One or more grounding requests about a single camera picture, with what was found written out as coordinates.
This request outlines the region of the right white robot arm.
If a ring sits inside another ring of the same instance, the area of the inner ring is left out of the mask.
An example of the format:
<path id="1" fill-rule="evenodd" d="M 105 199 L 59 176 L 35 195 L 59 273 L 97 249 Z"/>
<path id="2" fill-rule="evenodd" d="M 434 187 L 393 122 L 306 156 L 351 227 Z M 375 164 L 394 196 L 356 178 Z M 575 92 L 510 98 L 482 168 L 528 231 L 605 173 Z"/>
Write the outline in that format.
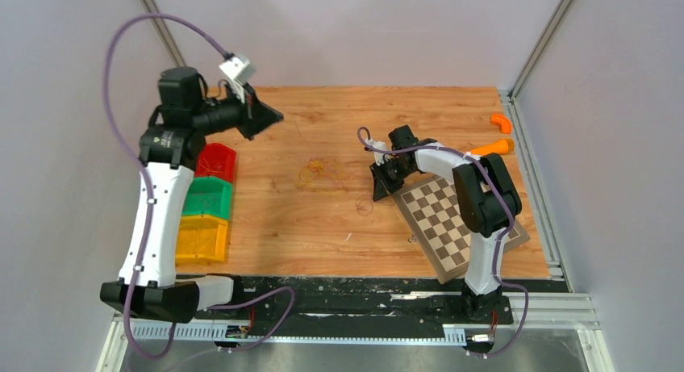
<path id="1" fill-rule="evenodd" d="M 461 298 L 465 318 L 481 321 L 493 310 L 489 294 L 503 286 L 498 272 L 503 239 L 521 212 L 522 203 L 503 159 L 496 153 L 477 156 L 416 138 L 403 125 L 390 134 L 390 143 L 373 140 L 366 127 L 357 137 L 374 155 L 370 166 L 373 200 L 379 201 L 402 188 L 413 173 L 433 173 L 452 184 L 459 214 L 471 232 L 471 256 L 465 272 L 469 293 Z"/>

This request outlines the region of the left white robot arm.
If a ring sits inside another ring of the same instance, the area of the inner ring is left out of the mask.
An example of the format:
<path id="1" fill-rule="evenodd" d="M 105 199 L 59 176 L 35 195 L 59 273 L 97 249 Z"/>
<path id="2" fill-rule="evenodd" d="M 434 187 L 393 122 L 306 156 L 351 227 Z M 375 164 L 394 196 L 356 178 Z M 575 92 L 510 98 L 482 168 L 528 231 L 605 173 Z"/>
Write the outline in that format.
<path id="1" fill-rule="evenodd" d="M 99 298 L 124 315 L 188 323 L 197 311 L 215 305 L 228 319 L 242 316 L 246 296 L 228 276 L 177 280 L 175 252 L 181 214 L 206 136 L 235 128 L 252 140 L 283 115 L 262 103 L 248 77 L 226 79 L 225 98 L 206 95 L 203 76 L 192 67 L 167 69 L 157 88 L 161 103 L 140 137 L 134 161 L 140 169 L 140 196 L 126 260 Z"/>

